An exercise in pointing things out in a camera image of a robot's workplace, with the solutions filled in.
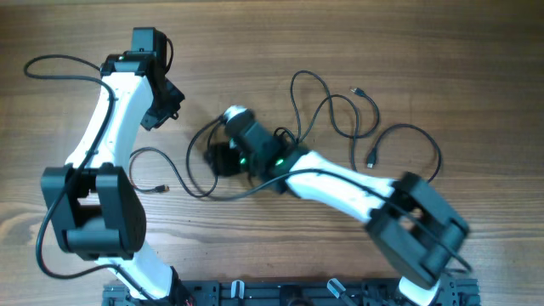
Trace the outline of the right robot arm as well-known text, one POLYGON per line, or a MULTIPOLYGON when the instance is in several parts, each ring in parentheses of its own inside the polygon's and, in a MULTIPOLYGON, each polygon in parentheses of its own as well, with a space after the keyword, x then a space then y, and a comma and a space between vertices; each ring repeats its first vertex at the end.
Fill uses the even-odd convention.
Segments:
POLYGON ((404 173, 379 178, 341 167, 314 150, 272 134, 240 105, 218 119, 227 141, 207 150, 215 175, 248 173, 253 188, 317 201, 360 221, 388 262, 400 273, 401 301, 437 301, 449 262, 468 237, 468 223, 423 178, 404 173))

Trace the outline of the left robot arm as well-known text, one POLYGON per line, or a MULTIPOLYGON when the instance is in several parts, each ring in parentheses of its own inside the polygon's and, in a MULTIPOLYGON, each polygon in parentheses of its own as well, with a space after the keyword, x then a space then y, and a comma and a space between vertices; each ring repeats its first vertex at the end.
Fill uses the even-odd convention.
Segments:
POLYGON ((158 128, 179 116, 184 95, 166 77, 172 59, 164 33, 136 27, 131 48, 99 67, 101 93, 85 134, 65 165, 46 168, 41 178, 48 210, 36 255, 46 275, 56 276, 43 260, 51 226, 63 252, 109 269, 134 303, 181 305, 189 298, 175 269, 146 242, 145 210, 128 177, 139 128, 158 128))

